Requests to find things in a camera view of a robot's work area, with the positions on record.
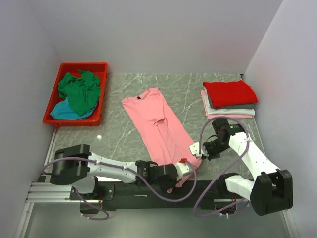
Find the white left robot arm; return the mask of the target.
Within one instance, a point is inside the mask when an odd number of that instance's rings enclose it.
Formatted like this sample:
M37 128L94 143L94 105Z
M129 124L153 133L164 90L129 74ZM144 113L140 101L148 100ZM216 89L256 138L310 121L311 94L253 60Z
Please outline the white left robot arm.
M180 181L175 164L159 166L152 161L122 162L101 157L90 152L86 144L57 150L54 156L50 183L72 185L87 199L98 196L97 177L117 179L123 183L143 185L158 184L168 191Z

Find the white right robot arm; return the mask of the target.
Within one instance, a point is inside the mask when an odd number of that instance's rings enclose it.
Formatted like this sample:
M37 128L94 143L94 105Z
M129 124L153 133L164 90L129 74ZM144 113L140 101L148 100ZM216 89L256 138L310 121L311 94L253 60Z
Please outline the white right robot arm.
M219 157L220 153L232 149L237 153L237 162L242 161L252 175L252 180L224 169L206 188L214 184L221 197L232 194L248 200L260 216L288 210L293 207L293 178L288 170L281 170L272 163L253 142L247 130L238 122L229 124L229 117L211 120L216 140L199 143L198 151L206 151L208 160Z

